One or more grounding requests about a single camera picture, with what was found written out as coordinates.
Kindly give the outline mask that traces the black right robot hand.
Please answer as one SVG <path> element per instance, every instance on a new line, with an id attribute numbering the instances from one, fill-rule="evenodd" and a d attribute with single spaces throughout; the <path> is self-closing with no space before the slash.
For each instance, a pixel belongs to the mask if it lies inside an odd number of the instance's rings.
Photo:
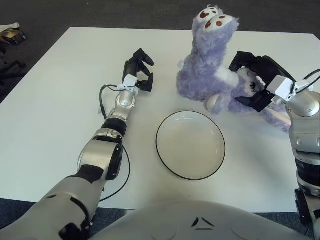
<path id="1" fill-rule="evenodd" d="M 256 73 L 265 83 L 264 89 L 255 93 L 252 97 L 239 96 L 236 101 L 261 112 L 265 109 L 275 97 L 273 93 L 267 90 L 276 76 L 282 76 L 290 79 L 293 83 L 296 81 L 284 68 L 275 62 L 269 56 L 254 56 L 250 52 L 238 51 L 232 60 L 229 70 L 238 71 L 241 67 L 246 67 Z"/>

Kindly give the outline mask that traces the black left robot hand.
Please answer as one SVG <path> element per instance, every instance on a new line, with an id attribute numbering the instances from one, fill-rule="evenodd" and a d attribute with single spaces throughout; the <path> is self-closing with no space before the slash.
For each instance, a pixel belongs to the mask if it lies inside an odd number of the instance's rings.
<path id="1" fill-rule="evenodd" d="M 154 61 L 140 48 L 125 62 L 122 83 L 129 88 L 137 87 L 141 91 L 151 92 L 154 82 L 154 74 L 145 66 L 154 66 Z M 144 73 L 148 79 L 138 80 L 139 72 Z"/>

